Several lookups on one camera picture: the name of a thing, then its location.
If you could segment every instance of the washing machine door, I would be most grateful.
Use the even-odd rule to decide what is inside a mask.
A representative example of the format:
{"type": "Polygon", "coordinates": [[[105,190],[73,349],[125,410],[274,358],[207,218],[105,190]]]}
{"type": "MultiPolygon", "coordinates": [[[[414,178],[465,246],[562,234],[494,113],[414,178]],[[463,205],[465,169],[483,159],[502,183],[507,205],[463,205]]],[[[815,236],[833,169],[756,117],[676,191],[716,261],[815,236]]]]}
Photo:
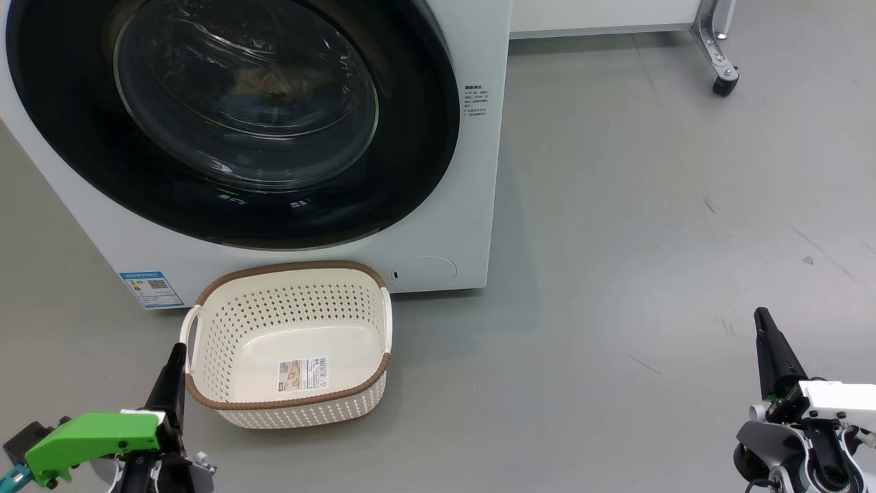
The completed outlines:
{"type": "Polygon", "coordinates": [[[416,209],[459,96],[415,0],[12,0],[18,94],[118,204],[237,247],[336,245],[416,209]]]}

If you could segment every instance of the product label sticker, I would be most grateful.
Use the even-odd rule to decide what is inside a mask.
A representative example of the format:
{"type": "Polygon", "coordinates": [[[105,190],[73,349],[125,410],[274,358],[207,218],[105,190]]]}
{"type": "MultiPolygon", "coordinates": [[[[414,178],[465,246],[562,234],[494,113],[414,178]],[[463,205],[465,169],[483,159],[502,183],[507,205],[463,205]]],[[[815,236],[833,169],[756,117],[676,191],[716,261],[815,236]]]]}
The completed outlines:
{"type": "Polygon", "coordinates": [[[170,282],[160,272],[121,272],[119,275],[147,310],[183,306],[170,282]]]}
{"type": "Polygon", "coordinates": [[[463,87],[463,116],[482,117],[490,106],[490,91],[482,84],[463,87]]]}
{"type": "Polygon", "coordinates": [[[329,386],[329,358],[281,361],[277,375],[278,392],[301,392],[329,386]]]}

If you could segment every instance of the metal cabinet leg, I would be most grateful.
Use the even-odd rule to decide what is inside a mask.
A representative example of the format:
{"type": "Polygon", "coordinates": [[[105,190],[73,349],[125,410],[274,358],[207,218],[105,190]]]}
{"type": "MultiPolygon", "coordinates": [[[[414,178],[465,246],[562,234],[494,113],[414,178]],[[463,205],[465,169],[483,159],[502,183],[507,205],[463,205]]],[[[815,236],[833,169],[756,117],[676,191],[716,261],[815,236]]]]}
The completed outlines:
{"type": "Polygon", "coordinates": [[[739,82],[739,72],[724,56],[724,52],[721,51],[715,37],[717,3],[718,0],[702,0],[700,2],[700,8],[696,12],[696,19],[690,28],[690,33],[694,35],[694,39],[703,49],[706,57],[709,58],[709,62],[717,74],[715,84],[712,85],[712,92],[719,96],[729,96],[739,82]]]}
{"type": "Polygon", "coordinates": [[[736,9],[736,0],[718,0],[715,10],[715,37],[723,40],[730,35],[730,22],[733,20],[733,10],[736,9]]]}

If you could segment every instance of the white washing machine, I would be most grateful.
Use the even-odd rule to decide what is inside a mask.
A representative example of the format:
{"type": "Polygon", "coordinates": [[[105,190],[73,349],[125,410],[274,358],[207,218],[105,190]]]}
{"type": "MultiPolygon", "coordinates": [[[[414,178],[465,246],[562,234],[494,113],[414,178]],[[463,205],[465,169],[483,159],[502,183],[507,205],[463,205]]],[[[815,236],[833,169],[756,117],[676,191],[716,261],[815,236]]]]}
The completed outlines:
{"type": "Polygon", "coordinates": [[[283,262],[486,285],[512,0],[0,5],[0,118],[145,308],[283,262]]]}

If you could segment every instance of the floor scuff mark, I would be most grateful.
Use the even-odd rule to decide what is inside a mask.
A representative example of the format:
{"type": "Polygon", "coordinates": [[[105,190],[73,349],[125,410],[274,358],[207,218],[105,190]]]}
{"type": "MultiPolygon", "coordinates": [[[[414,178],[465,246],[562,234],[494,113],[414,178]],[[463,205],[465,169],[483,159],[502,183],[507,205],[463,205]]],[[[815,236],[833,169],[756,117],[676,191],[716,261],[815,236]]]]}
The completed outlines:
{"type": "Polygon", "coordinates": [[[830,255],[828,255],[827,252],[825,252],[823,248],[821,248],[820,246],[818,246],[817,243],[815,243],[815,241],[812,241],[811,239],[809,239],[809,237],[806,236],[805,234],[803,234],[802,231],[798,230],[797,228],[793,227],[792,225],[787,225],[787,226],[791,229],[791,231],[797,233],[797,234],[800,236],[800,238],[805,239],[807,243],[809,243],[812,247],[815,248],[815,250],[818,250],[819,252],[821,252],[821,253],[824,255],[824,258],[826,258],[827,260],[829,260],[830,263],[832,263],[834,267],[836,267],[836,268],[838,268],[839,270],[843,271],[843,274],[845,274],[846,276],[848,276],[849,279],[852,279],[853,281],[857,281],[857,279],[855,279],[855,276],[852,275],[851,272],[849,272],[848,270],[846,270],[845,267],[839,265],[839,264],[837,263],[837,261],[833,260],[833,257],[831,257],[830,255]]]}
{"type": "Polygon", "coordinates": [[[641,361],[635,359],[635,358],[632,356],[632,354],[628,354],[627,356],[629,356],[631,360],[633,360],[633,361],[639,363],[639,365],[642,365],[643,367],[648,368],[649,370],[653,371],[653,372],[656,373],[657,375],[663,376],[663,374],[662,374],[661,372],[659,372],[659,371],[657,371],[657,370],[655,370],[655,369],[653,369],[653,368],[647,366],[645,363],[643,363],[643,362],[641,362],[641,361]]]}
{"type": "Polygon", "coordinates": [[[724,316],[723,316],[723,315],[721,316],[721,325],[724,326],[724,333],[725,333],[725,334],[727,334],[727,335],[729,335],[729,336],[735,336],[735,335],[736,335],[736,331],[733,330],[733,324],[727,325],[727,323],[724,322],[724,316]]]}
{"type": "Polygon", "coordinates": [[[706,207],[708,207],[709,210],[712,211],[712,214],[717,214],[717,207],[715,207],[715,205],[709,200],[707,196],[703,197],[703,202],[705,202],[706,207]]]}

